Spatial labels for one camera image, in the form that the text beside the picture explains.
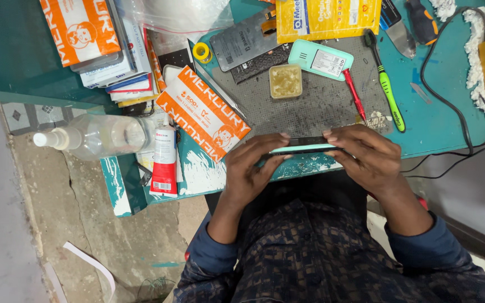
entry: red and white tube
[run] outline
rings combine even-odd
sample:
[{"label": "red and white tube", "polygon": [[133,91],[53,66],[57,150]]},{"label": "red and white tube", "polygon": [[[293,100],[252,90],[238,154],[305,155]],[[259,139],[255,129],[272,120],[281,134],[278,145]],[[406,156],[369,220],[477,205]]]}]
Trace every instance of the red and white tube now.
[{"label": "red and white tube", "polygon": [[175,128],[156,130],[155,162],[152,166],[151,189],[157,196],[177,197],[177,135]]}]

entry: mobile phone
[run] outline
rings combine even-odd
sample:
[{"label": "mobile phone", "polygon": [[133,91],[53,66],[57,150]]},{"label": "mobile phone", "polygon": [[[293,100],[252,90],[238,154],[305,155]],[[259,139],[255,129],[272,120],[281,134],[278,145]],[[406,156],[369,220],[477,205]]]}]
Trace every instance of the mobile phone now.
[{"label": "mobile phone", "polygon": [[339,150],[341,148],[330,145],[323,137],[300,137],[289,140],[289,145],[272,150],[269,155],[281,156],[292,154],[308,154]]}]

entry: cracked floor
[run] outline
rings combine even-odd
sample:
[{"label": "cracked floor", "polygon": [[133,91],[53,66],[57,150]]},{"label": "cracked floor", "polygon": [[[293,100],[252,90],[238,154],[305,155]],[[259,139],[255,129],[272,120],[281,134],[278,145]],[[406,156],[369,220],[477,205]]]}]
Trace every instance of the cracked floor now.
[{"label": "cracked floor", "polygon": [[[135,216],[117,218],[100,162],[37,147],[32,135],[9,136],[9,143],[40,262],[54,267],[68,301],[107,302],[110,287],[93,266],[63,249],[67,241],[112,272],[116,292],[111,302],[135,301],[145,279],[177,281],[187,242],[207,212],[205,199],[150,205]],[[53,297],[49,281],[46,286]],[[172,286],[168,283],[162,292]]]}]

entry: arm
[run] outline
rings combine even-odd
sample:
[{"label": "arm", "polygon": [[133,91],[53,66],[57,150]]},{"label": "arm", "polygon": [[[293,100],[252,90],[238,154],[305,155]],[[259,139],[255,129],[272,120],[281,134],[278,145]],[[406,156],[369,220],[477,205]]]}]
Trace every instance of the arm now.
[{"label": "arm", "polygon": [[[485,301],[485,272],[473,264],[445,222],[417,201],[399,172],[400,146],[363,125],[327,130],[323,135],[343,148],[326,154],[381,203],[387,217],[385,230],[404,273],[426,273],[428,285],[445,301]],[[449,288],[455,289],[454,298],[448,297]]]},{"label": "arm", "polygon": [[226,156],[226,187],[211,221],[192,241],[174,301],[224,301],[231,296],[237,283],[233,266],[240,217],[289,156],[271,157],[262,167],[254,164],[262,155],[288,143],[286,134],[256,136]]},{"label": "arm", "polygon": [[375,195],[392,232],[415,236],[432,227],[433,218],[400,174],[399,145],[363,125],[336,128],[323,135],[330,144],[343,148],[326,154],[333,156],[355,182]]}]

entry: workbench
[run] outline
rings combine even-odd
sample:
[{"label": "workbench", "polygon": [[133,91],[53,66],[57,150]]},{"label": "workbench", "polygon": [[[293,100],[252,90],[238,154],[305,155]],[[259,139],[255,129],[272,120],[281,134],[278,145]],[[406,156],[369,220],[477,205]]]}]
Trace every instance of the workbench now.
[{"label": "workbench", "polygon": [[[400,11],[404,23],[410,28],[404,0],[393,0],[393,2]],[[461,5],[485,6],[483,0],[457,1],[458,4],[460,2]],[[428,9],[431,7],[428,0],[422,0],[422,3]],[[257,0],[232,0],[230,5],[236,23],[268,6],[267,3]],[[96,114],[117,113],[105,93],[99,89],[84,88],[77,74],[69,68],[60,66],[57,50],[51,41],[50,32],[38,2],[24,6],[20,1],[11,0],[1,7],[0,12],[4,10],[9,16],[9,21],[0,23],[0,32],[9,32],[12,35],[8,35],[9,38],[0,37],[0,101],[72,106],[87,109]],[[469,64],[463,46],[470,36],[469,26],[463,21],[462,16],[456,17],[448,25],[439,40],[432,60],[428,63],[426,79],[436,92],[462,111],[467,120],[473,144],[476,145],[485,141],[485,114],[475,108],[469,97],[470,91],[466,88]],[[30,28],[36,29],[37,32],[29,34]],[[201,41],[208,44],[213,34],[209,33]],[[414,82],[424,89],[419,72],[429,48],[424,45],[418,46],[416,57],[408,59],[396,50],[384,31],[380,31],[377,38],[381,61],[387,70],[395,99],[407,126],[404,134],[394,128],[386,137],[401,146],[402,157],[409,158],[465,148],[460,122],[452,109],[428,92],[426,93],[432,103],[425,103],[409,85],[410,82]],[[8,49],[18,50],[17,54],[22,54],[22,59],[14,60],[14,55],[9,53]],[[211,71],[216,66],[218,65],[215,58],[212,62],[203,65],[209,74],[212,74]],[[185,181],[178,183],[177,199],[222,190],[225,182],[224,163],[213,164],[208,155],[185,132],[181,131],[180,137],[178,147]],[[174,198],[151,196],[149,188],[139,186],[139,173],[133,162],[135,162],[133,154],[101,160],[108,192],[117,216],[130,216],[149,204],[174,200]],[[295,155],[278,168],[272,181],[339,168],[340,165],[323,154]]]},{"label": "workbench", "polygon": [[[403,17],[404,23],[410,29],[411,24],[407,18],[408,12],[403,3],[403,0],[394,1]],[[423,1],[423,3],[427,8],[431,7],[428,1]],[[267,4],[250,0],[232,0],[230,4],[236,23],[252,16],[267,6]],[[475,0],[462,1],[462,5],[481,6],[485,5],[485,2]],[[201,41],[208,44],[209,38],[213,34],[215,32],[207,34]],[[469,96],[470,90],[466,88],[469,64],[463,46],[469,39],[469,36],[469,24],[463,21],[462,16],[457,16],[449,24],[439,40],[426,68],[426,80],[436,92],[462,111],[469,125],[473,144],[477,145],[485,141],[485,114],[475,108]],[[429,92],[426,93],[431,98],[432,103],[425,103],[409,84],[414,82],[424,89],[419,73],[429,47],[418,46],[417,55],[413,59],[408,59],[396,50],[385,31],[381,30],[377,38],[381,61],[393,83],[394,96],[407,126],[407,130],[403,134],[397,128],[394,128],[391,134],[386,135],[387,138],[401,146],[402,158],[465,148],[466,144],[463,139],[460,121],[452,109],[434,98]],[[212,75],[212,69],[218,64],[216,59],[213,58],[212,62],[202,66]],[[198,181],[198,184],[179,183],[179,198],[207,194],[223,189],[225,180],[219,177],[221,175],[219,172],[225,169],[224,165],[222,163],[219,165],[213,164],[206,153],[185,132],[181,132],[179,154],[181,155],[183,167],[188,167],[195,163],[193,162],[195,159],[190,161],[188,156],[185,156],[190,154],[194,158],[197,156],[202,160],[208,160],[202,161],[202,163],[207,163],[210,171],[210,175],[204,174],[201,176],[202,180]],[[272,181],[323,173],[339,168],[339,164],[335,163],[331,157],[323,154],[295,155],[282,163],[274,173]],[[185,169],[183,169],[183,172],[186,180],[187,172]],[[148,196],[149,204],[169,200],[171,199],[158,199],[157,197]]]}]

